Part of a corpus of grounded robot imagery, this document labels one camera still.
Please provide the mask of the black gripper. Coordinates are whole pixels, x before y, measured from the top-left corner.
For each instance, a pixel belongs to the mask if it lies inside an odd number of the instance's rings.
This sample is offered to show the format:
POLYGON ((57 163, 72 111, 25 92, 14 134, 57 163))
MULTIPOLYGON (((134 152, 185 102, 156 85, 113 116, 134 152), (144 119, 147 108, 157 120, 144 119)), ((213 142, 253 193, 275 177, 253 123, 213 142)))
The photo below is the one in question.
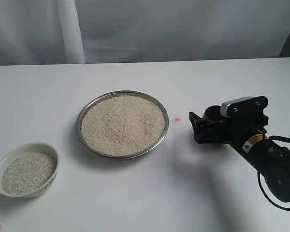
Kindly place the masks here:
POLYGON ((269 117, 263 110, 217 111, 217 122, 212 123, 201 118, 194 112, 189 112, 189 120, 194 131, 197 144, 219 144, 219 126, 223 142, 232 147, 253 147, 266 138, 265 126, 269 117))

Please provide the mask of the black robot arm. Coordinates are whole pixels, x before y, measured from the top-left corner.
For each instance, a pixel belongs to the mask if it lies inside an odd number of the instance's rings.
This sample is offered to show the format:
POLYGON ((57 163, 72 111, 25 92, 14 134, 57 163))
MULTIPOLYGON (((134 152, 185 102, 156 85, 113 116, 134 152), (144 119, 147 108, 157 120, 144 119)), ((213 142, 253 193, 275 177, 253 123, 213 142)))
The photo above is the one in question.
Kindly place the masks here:
POLYGON ((189 113, 198 144, 228 144, 265 179, 271 193, 290 202, 290 150, 277 145, 280 137, 266 137, 268 117, 263 112, 242 116, 220 116, 216 122, 189 113))

